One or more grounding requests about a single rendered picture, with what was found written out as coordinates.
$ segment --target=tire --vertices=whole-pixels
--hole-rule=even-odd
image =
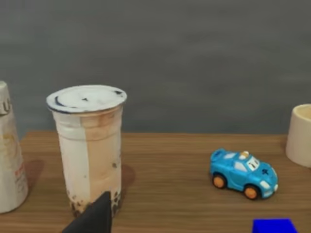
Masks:
[[[260,197],[260,189],[251,184],[245,186],[243,193],[250,200],[257,200]]]
[[[220,173],[214,173],[212,182],[216,188],[224,189],[227,187],[227,179]]]

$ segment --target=car windshield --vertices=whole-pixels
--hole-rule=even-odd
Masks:
[[[256,159],[254,156],[252,156],[248,161],[247,161],[247,166],[251,171],[255,171],[260,165],[260,162],[258,159]]]

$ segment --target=car bumper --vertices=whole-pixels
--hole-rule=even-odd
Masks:
[[[272,189],[265,191],[262,195],[263,198],[268,198],[272,196],[278,189],[278,184],[276,184]]]

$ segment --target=blue square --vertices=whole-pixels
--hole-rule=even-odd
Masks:
[[[252,233],[298,233],[290,219],[255,219]]]

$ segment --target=car's front wheel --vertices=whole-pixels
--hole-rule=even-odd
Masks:
[[[226,188],[227,179],[222,174],[215,173],[213,175],[213,185],[216,188]]]
[[[260,190],[254,185],[247,185],[244,188],[244,195],[250,200],[256,200],[260,197]]]

